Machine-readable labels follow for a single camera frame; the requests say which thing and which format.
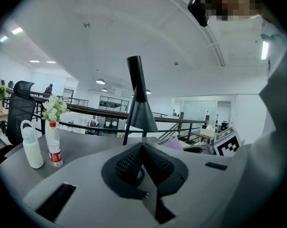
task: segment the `black mesh chair back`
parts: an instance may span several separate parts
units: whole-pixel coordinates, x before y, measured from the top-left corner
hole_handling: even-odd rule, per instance
[[[9,115],[7,121],[7,138],[12,145],[22,143],[21,122],[31,122],[36,102],[30,98],[30,88],[34,83],[19,81],[15,84],[14,92],[9,99]]]

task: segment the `black lamp shade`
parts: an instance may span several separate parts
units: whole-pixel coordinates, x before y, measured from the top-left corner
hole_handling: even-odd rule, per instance
[[[135,105],[130,125],[145,131],[157,132],[158,128],[151,108],[148,104],[148,97],[143,76],[141,58],[140,56],[129,57],[127,58],[127,62],[133,90],[135,91],[135,89],[137,88],[137,93],[134,94],[133,97]]]

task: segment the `white thermos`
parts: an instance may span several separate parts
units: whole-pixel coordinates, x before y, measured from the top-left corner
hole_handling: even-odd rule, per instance
[[[24,124],[29,124],[30,127],[23,128]],[[21,122],[21,133],[23,137],[23,147],[28,159],[29,165],[32,168],[40,168],[43,166],[44,161],[40,151],[40,145],[36,134],[36,129],[33,124],[24,120]]]

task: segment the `black camera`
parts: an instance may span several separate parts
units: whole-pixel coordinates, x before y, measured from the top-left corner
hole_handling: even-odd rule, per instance
[[[190,0],[187,9],[201,26],[206,27],[208,25],[209,15],[205,10],[205,4],[202,3],[201,0]]]

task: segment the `purple object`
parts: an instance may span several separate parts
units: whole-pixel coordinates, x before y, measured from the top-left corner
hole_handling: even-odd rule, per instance
[[[182,152],[184,151],[177,137],[172,139],[172,141],[166,143],[164,146],[167,148],[173,149],[173,150],[182,151]]]

